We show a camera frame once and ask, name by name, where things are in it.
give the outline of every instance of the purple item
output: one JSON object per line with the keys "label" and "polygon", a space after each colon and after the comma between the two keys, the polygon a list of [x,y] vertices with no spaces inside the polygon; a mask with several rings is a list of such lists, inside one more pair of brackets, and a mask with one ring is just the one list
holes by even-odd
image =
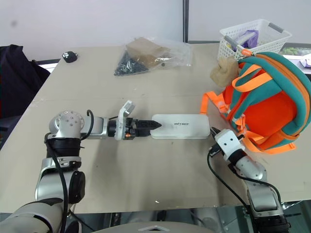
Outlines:
{"label": "purple item", "polygon": [[252,36],[251,38],[249,38],[244,44],[242,44],[242,46],[244,48],[254,48],[257,46],[257,43],[258,43],[258,35],[259,35],[259,32],[258,30],[247,30],[242,36],[244,35],[247,35],[249,33],[255,33],[254,36]]}

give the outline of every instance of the basket handle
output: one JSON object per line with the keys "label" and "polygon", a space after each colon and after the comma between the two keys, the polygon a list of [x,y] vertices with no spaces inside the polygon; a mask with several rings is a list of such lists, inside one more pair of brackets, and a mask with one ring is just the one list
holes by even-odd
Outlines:
{"label": "basket handle", "polygon": [[225,40],[229,43],[229,44],[231,44],[231,46],[233,47],[233,48],[236,48],[237,46],[238,46],[238,43],[237,42],[235,42],[230,36],[228,36],[228,35],[225,35]]}
{"label": "basket handle", "polygon": [[284,29],[282,29],[281,27],[279,27],[278,25],[275,25],[274,23],[269,23],[268,25],[270,28],[278,31],[279,33],[282,33],[284,31]]}

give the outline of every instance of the beige table surface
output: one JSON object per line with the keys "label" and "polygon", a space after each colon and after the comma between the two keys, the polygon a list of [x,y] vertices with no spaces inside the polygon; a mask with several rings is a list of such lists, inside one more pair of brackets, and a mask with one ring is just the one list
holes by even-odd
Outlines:
{"label": "beige table surface", "polygon": [[[114,69],[122,47],[77,48],[77,61],[59,62],[0,151],[0,212],[13,212],[31,202],[49,121],[70,109],[85,114],[113,117],[132,100],[132,117],[151,119],[157,113],[195,114],[204,92],[220,92],[209,73],[217,64],[218,44],[194,45],[193,66],[116,77]],[[228,128],[210,105],[211,126]],[[268,171],[268,180],[281,192],[283,201],[311,199],[311,127],[297,140],[296,151],[281,155],[249,153]],[[206,140],[133,141],[85,140],[81,149],[86,174],[86,195],[77,213],[123,212],[175,208],[240,205],[209,171]],[[242,197],[245,189],[221,158],[215,169]]]}

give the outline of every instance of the orange backpack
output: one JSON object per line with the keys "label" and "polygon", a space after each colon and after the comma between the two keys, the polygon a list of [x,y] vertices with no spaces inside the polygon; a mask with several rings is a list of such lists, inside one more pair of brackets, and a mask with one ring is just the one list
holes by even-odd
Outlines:
{"label": "orange backpack", "polygon": [[210,99],[223,118],[244,134],[249,150],[270,154],[295,149],[311,121],[311,82],[293,63],[273,52],[239,60],[240,76],[220,95],[203,95],[201,114]]}

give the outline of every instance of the white power bank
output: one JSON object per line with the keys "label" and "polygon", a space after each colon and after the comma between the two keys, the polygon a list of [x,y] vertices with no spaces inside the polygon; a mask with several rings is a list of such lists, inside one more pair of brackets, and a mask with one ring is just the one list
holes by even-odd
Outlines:
{"label": "white power bank", "polygon": [[150,131],[156,139],[204,139],[210,133],[208,117],[202,114],[156,114],[152,120],[162,125]]}

